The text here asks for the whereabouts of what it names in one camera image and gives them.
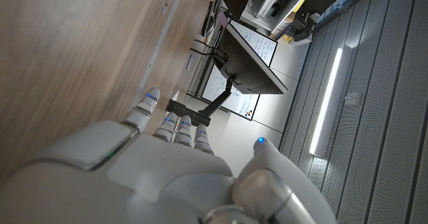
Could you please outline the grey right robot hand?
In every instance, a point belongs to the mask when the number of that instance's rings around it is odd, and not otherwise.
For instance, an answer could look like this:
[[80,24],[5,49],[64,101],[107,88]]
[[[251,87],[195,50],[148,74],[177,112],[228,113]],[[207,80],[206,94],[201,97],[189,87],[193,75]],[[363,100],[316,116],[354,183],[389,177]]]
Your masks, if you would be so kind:
[[188,116],[169,113],[145,134],[159,96],[152,88],[122,122],[97,122],[31,156],[1,186],[1,222],[336,222],[321,192],[264,137],[234,176]]

